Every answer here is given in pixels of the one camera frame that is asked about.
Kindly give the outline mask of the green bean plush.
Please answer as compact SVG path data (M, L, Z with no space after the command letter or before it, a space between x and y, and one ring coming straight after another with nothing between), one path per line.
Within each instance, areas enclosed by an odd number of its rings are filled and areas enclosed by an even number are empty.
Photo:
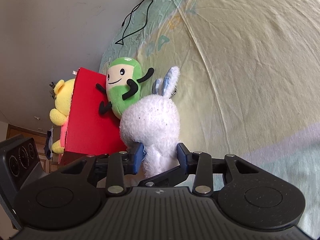
M154 73L149 68L142 73L140 63L131 57L120 57L114 60L106 73L106 87L97 83L96 89L107 95L108 102L99 104L99 114L104 115L111 110L121 119L124 111L140 99L141 83L147 81Z

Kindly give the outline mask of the red cardboard box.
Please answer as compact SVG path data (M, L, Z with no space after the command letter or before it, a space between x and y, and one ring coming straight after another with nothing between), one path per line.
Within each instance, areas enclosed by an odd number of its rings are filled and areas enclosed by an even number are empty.
M120 138L120 120L111 110L104 115L99 114L99 104L107 102L107 96L95 85L98 83L105 87L105 81L103 74L85 68L78 69L61 166L86 155L111 155L126 150Z

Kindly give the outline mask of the white plush bunny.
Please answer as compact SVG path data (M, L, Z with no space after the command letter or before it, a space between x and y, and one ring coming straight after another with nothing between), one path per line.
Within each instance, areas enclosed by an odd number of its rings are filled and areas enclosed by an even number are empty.
M180 69L171 67L164 78L154 82L152 93L128 107L120 120L120 136L125 145L131 148L135 142L140 142L144 146L145 178L178 165L180 116L171 96L179 75Z

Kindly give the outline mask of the yellow tiger plush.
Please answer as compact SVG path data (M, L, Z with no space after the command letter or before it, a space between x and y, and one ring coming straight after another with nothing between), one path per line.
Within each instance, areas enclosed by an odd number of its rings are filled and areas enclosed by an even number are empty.
M75 79L60 80L53 88L55 107L50 111L49 118L53 124L60 126L60 139L52 144L52 151L63 154L66 144L69 113L71 110L72 95Z

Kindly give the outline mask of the green bed sheet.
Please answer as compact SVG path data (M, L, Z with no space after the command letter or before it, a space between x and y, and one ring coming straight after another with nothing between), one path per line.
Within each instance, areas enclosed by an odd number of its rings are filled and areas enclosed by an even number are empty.
M180 140L236 154L306 198L299 227L319 237L319 0L153 0L121 28L101 73L123 56L180 68Z

